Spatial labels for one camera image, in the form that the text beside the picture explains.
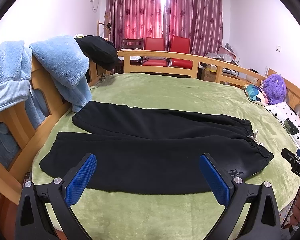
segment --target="pink curtain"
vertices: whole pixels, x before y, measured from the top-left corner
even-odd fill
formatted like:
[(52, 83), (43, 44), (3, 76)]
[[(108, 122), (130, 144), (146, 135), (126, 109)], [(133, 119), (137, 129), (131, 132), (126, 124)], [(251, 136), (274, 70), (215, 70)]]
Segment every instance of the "pink curtain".
[(166, 0), (163, 36), (190, 38), (190, 53), (205, 56), (222, 44), (222, 0)]
[(162, 37), (160, 0), (108, 0), (111, 40), (117, 49), (122, 39)]

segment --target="green blanket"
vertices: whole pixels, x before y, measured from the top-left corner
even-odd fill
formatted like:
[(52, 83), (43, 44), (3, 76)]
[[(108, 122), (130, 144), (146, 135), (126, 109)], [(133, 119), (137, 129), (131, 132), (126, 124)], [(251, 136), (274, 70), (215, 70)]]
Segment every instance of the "green blanket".
[[(286, 147), (297, 148), (282, 125), (262, 106), (251, 103), (243, 90), (197, 79), (148, 74), (115, 74), (91, 90), (93, 100), (141, 108), (176, 109), (204, 114), (226, 114), (249, 119), (258, 129), (258, 140), (274, 154), (274, 159), (258, 174), (247, 180), (251, 184), (271, 182), (281, 210), (295, 196), (299, 177), (281, 157)], [(32, 181), (44, 184), (52, 178), (42, 172), (39, 162), (49, 152), (59, 131), (85, 132), (71, 122), (66, 113), (54, 126), (49, 138), (33, 162)], [(221, 215), (220, 206), (211, 192), (192, 195), (134, 195), (85, 189), (79, 202), (71, 207), (90, 236), (97, 239), (203, 239)], [(249, 206), (230, 237), (235, 238)], [(48, 205), (53, 225), (60, 225)]]

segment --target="bed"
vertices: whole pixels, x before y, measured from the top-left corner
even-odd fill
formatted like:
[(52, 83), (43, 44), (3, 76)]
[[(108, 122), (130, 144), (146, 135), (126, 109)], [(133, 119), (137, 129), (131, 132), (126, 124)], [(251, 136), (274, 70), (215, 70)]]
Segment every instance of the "bed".
[[(108, 76), (92, 86), (93, 100), (141, 108), (227, 114), (249, 119), (252, 127), (259, 130), (258, 140), (274, 154), (274, 159), (247, 182), (261, 184), (264, 180), (269, 180), (273, 185), (279, 210), (294, 198), (300, 179), (290, 171), (290, 165), (281, 157), (281, 149), (284, 147), (292, 152), (296, 151), (294, 142), (272, 114), (262, 106), (248, 101), (243, 90), (220, 84), (245, 84), (243, 80), (223, 76), (223, 67), (254, 76), (258, 79), (258, 84), (265, 77), (229, 63), (188, 54), (158, 51), (121, 51), (118, 54), (124, 57), (125, 73)], [(191, 60), (193, 67), (131, 66), (130, 56)], [(216, 82), (196, 79), (199, 62), (218, 66)], [(100, 78), (96, 69), (90, 62), (89, 74), (94, 73), (90, 85)], [(143, 73), (177, 74), (191, 78)], [(0, 113), (0, 122), (7, 124), (21, 148), (9, 170), (0, 164), (0, 192), (15, 204), (18, 204), (24, 174), (31, 167), (32, 181), (35, 184), (51, 182), (52, 178), (40, 170), (39, 162), (49, 152), (57, 133), (85, 132), (72, 124), (73, 113), (68, 110), (69, 104), (62, 100), (49, 74), (35, 58), (32, 84), (34, 89), (42, 90), (50, 111), (50, 116), (36, 130), (29, 125), (22, 103)], [(290, 106), (300, 106), (300, 89), (288, 80), (286, 85)], [(248, 208), (246, 205), (231, 239), (239, 233)], [(48, 210), (53, 225), (60, 230), (51, 207), (48, 206)], [(217, 221), (223, 207), (218, 205), (211, 192), (159, 196), (86, 189), (80, 201), (72, 206), (72, 210), (93, 239), (202, 239)]]

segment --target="purple plush toy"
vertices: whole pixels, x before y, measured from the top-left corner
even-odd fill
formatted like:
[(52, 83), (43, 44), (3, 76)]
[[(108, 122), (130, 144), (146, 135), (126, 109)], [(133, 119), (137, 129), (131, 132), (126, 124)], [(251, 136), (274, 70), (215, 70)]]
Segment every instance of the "purple plush toy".
[(268, 76), (263, 81), (262, 89), (266, 93), (270, 105), (282, 103), (287, 95), (286, 84), (278, 74)]

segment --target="white wall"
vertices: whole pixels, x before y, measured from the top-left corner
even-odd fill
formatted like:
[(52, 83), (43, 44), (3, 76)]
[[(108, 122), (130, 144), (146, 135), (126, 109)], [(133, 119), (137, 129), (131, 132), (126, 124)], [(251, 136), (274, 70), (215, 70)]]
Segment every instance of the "white wall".
[(90, 0), (17, 0), (0, 21), (0, 43), (24, 40), (28, 45), (63, 34), (96, 35), (100, 14)]
[(222, 45), (230, 41), (231, 0), (222, 0)]
[(243, 67), (272, 68), (300, 88), (300, 26), (280, 0), (231, 0), (230, 45)]

